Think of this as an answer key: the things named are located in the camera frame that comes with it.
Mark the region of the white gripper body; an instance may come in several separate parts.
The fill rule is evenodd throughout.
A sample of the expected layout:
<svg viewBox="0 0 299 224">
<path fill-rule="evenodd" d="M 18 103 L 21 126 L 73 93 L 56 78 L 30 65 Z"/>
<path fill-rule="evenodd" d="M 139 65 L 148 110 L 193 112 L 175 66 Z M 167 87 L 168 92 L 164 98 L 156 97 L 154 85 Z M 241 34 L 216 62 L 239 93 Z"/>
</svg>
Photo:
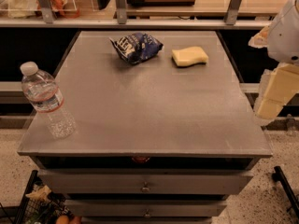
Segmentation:
<svg viewBox="0 0 299 224">
<path fill-rule="evenodd" d="M 299 0 L 289 0 L 269 26 L 268 56 L 280 63 L 299 64 Z"/>
</svg>

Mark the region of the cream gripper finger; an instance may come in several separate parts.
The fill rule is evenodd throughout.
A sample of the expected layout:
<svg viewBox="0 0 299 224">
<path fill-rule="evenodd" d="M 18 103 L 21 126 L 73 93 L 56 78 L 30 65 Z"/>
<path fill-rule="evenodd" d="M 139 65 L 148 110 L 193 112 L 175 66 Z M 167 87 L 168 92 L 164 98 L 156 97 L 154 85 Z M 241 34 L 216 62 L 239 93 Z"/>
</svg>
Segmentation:
<svg viewBox="0 0 299 224">
<path fill-rule="evenodd" d="M 250 40 L 248 45 L 250 47 L 261 49 L 267 47 L 267 37 L 268 37 L 269 27 L 265 26 L 259 33 L 254 35 Z"/>
<path fill-rule="evenodd" d="M 299 66 L 279 63 L 273 71 L 265 69 L 259 84 L 254 114 L 259 119 L 275 119 L 283 106 L 299 92 Z"/>
</svg>

